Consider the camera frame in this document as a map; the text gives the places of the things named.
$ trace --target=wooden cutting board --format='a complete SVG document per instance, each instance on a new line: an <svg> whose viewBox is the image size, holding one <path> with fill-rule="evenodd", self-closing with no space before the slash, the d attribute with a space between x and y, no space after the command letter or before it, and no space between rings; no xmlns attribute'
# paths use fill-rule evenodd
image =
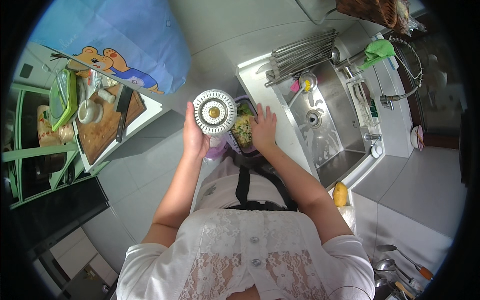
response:
<svg viewBox="0 0 480 300"><path fill-rule="evenodd" d="M106 88L110 94L116 96L120 88L120 85L112 86ZM78 137L82 148L87 157L88 163L92 165L97 158L102 154L102 152L110 145L111 142L115 140L117 134L117 127L120 121L120 113L113 111L113 104L108 103L97 95L97 92L93 93L90 96L90 100L95 103L99 103L103 106L103 118L99 123L88 123L82 124L78 120ZM125 129L130 125L133 120L140 116L146 107L140 99L137 91L133 91L132 97L130 99L130 104L127 110L127 119L125 123Z"/></svg>

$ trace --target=yellow dish brush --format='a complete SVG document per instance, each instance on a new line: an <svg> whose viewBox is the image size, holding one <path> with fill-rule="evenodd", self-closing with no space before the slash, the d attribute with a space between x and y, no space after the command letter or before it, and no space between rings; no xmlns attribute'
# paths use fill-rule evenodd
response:
<svg viewBox="0 0 480 300"><path fill-rule="evenodd" d="M310 91L310 81L305 80L305 88L303 89L305 92Z"/></svg>
<svg viewBox="0 0 480 300"><path fill-rule="evenodd" d="M293 102L295 102L295 100L297 100L297 98L300 96L300 94L302 92L307 92L310 90L310 81L309 80L305 80L303 82L301 82L300 84L300 88L298 90L298 92L295 94L295 96L293 96L292 98L292 101L290 101L290 103L288 104L288 108L292 107L293 105Z"/></svg>

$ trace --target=knife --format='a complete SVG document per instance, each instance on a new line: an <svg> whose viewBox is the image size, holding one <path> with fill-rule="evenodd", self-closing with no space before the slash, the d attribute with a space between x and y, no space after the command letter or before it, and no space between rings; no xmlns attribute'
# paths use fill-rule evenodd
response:
<svg viewBox="0 0 480 300"><path fill-rule="evenodd" d="M118 143L121 143L123 136L123 129L125 128L125 121L127 119L128 106L130 104L130 99L132 98L133 90L127 86L121 85L117 93L118 99L115 99L115 104L113 105L113 110L121 113L120 121L117 127L117 137L115 140Z"/></svg>

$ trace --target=blue bag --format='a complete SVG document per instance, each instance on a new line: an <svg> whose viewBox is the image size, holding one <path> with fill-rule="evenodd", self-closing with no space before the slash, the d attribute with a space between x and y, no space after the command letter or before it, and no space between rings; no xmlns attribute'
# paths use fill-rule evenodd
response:
<svg viewBox="0 0 480 300"><path fill-rule="evenodd" d="M167 0L55 0L30 41L158 94L175 92L190 68Z"/></svg>

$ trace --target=sink strainer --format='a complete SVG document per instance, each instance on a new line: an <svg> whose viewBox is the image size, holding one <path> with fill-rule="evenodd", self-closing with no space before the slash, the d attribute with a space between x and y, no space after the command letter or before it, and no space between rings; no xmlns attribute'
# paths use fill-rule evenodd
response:
<svg viewBox="0 0 480 300"><path fill-rule="evenodd" d="M315 109L307 112L307 122L312 128L319 128L322 125L322 115Z"/></svg>
<svg viewBox="0 0 480 300"><path fill-rule="evenodd" d="M220 90L208 90L195 98L195 120L203 133L220 135L233 126L237 106L233 98Z"/></svg>

